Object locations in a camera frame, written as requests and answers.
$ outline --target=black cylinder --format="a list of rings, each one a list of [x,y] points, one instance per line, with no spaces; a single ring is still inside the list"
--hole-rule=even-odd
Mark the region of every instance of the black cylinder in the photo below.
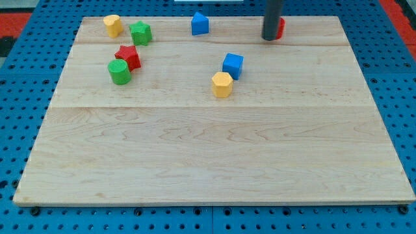
[[[281,11],[284,0],[266,0],[265,18],[261,37],[265,40],[275,40],[278,35]]]

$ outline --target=toy block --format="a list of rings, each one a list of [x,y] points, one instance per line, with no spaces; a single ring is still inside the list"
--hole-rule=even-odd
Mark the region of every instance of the toy block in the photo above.
[[[142,21],[130,24],[130,32],[135,46],[147,46],[152,39],[150,26]]]
[[[190,26],[193,36],[209,33],[209,19],[199,12],[195,13]]]
[[[222,63],[222,71],[228,72],[234,80],[238,81],[242,71],[243,60],[243,56],[228,53]]]
[[[105,16],[103,21],[109,37],[116,38],[123,31],[122,21],[118,15]]]
[[[117,51],[117,53],[115,53],[114,56],[116,57],[116,59],[123,59],[124,61],[126,61],[127,65],[129,66],[130,72],[136,68],[142,67],[135,45],[121,45],[120,50]]]
[[[131,80],[131,74],[127,62],[122,59],[114,59],[108,65],[111,79],[116,85],[127,84]]]
[[[211,88],[217,98],[226,98],[233,91],[233,78],[228,72],[217,72],[213,76]]]
[[[283,36],[283,31],[285,30],[286,21],[283,18],[280,18],[279,22],[279,31],[276,39],[280,39]]]

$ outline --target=blue pegboard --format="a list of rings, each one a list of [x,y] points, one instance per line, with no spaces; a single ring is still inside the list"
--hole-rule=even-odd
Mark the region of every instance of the blue pegboard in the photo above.
[[[260,16],[265,1],[41,0],[0,69],[0,233],[414,233],[416,206],[20,208],[18,179],[83,16]],[[339,16],[413,189],[416,65],[375,0],[296,0],[283,15]]]

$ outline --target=red surface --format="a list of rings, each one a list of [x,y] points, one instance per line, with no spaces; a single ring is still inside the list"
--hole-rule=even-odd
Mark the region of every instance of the red surface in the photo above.
[[[141,68],[140,59],[137,54],[136,46],[120,46],[120,50],[114,54],[116,59],[123,59],[129,65],[129,71],[133,71],[135,68]]]
[[[18,38],[31,15],[32,13],[0,13],[0,38]]]
[[[409,19],[403,15],[402,8],[394,0],[379,0],[397,32],[407,45],[413,59],[416,60],[416,31],[410,26]]]
[[[280,18],[279,21],[279,31],[276,39],[280,39],[283,36],[283,31],[285,30],[286,21],[283,18]]]

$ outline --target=yellow hexagonal block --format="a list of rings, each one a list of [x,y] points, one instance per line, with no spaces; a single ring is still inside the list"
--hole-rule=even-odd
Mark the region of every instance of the yellow hexagonal block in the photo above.
[[[213,76],[213,94],[217,98],[226,98],[233,91],[233,78],[228,72],[217,72]]]
[[[118,15],[105,16],[103,21],[109,37],[116,38],[123,31],[122,21]]]

